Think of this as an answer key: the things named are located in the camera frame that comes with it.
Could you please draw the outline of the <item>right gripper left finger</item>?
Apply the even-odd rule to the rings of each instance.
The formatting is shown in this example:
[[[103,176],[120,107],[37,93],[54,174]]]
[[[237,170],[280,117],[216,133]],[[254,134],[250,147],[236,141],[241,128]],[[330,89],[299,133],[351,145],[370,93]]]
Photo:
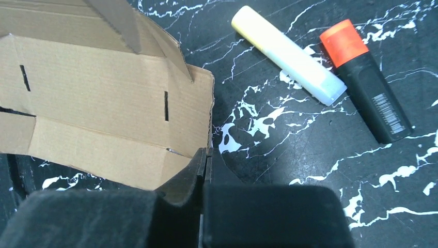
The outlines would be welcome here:
[[[22,202],[1,247],[197,247],[208,151],[153,191],[44,190]]]

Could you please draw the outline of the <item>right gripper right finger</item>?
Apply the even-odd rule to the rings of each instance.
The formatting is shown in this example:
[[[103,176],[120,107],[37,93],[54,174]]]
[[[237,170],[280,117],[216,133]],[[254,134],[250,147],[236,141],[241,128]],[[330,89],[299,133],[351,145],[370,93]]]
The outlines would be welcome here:
[[[207,159],[203,216],[203,247],[355,246],[333,190],[245,184],[218,149]]]

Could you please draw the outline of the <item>brown cardboard box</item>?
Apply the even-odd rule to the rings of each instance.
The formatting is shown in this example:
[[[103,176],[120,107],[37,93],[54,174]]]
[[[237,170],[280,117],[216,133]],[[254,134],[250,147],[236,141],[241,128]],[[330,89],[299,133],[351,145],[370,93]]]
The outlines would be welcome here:
[[[211,142],[214,76],[127,1],[1,1],[1,152],[154,190]]]

